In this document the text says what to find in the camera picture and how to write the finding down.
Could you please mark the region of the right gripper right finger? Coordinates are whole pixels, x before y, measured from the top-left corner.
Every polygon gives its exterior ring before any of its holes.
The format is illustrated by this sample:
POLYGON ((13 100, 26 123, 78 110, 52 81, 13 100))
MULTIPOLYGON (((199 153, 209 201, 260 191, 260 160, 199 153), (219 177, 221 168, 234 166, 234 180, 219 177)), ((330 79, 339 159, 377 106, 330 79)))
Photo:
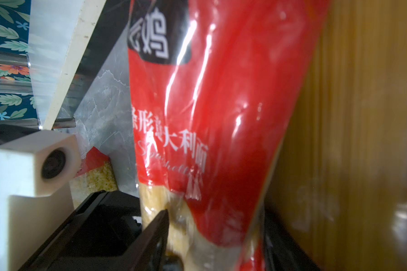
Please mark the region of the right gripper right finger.
POLYGON ((267 271, 319 271, 291 237, 276 213, 265 210, 264 259, 267 271))

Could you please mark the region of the red fusilli bag centre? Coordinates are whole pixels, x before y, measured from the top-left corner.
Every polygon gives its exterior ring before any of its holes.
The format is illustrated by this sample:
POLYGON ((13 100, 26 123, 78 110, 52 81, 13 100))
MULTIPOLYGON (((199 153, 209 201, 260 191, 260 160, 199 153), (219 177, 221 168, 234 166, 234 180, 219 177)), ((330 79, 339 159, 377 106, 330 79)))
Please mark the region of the red fusilli bag centre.
POLYGON ((118 190, 110 158, 96 147, 92 147, 86 153, 80 170, 69 184, 74 209, 77 209, 91 193, 118 190))

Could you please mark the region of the red spaghetti bag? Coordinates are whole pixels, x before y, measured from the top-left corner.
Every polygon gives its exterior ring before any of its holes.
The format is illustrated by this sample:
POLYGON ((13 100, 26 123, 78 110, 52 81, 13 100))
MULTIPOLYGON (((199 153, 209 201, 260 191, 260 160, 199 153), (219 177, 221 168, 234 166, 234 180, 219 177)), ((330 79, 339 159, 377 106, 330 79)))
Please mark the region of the red spaghetti bag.
POLYGON ((142 224, 186 271, 263 271, 263 202, 330 1, 132 1, 142 224))
POLYGON ((323 271, 407 271, 407 1, 333 1, 267 204, 323 271))

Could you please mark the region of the white two-tier shelf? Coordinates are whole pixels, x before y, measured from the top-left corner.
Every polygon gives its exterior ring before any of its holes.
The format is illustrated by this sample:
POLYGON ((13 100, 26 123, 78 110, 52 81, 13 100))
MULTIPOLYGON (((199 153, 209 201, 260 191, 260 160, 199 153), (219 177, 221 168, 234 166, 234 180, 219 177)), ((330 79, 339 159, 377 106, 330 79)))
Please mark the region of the white two-tier shelf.
POLYGON ((74 117, 129 8, 129 1, 32 1, 28 64, 40 129, 74 117))

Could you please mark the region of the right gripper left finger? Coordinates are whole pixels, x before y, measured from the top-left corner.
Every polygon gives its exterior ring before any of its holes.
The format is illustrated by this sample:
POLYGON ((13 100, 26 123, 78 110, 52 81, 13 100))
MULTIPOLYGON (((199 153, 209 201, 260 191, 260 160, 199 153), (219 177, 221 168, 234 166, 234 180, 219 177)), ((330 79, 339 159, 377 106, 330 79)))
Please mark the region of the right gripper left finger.
POLYGON ((23 271, 161 271, 169 216, 143 227, 137 197, 92 193, 21 267, 23 271))

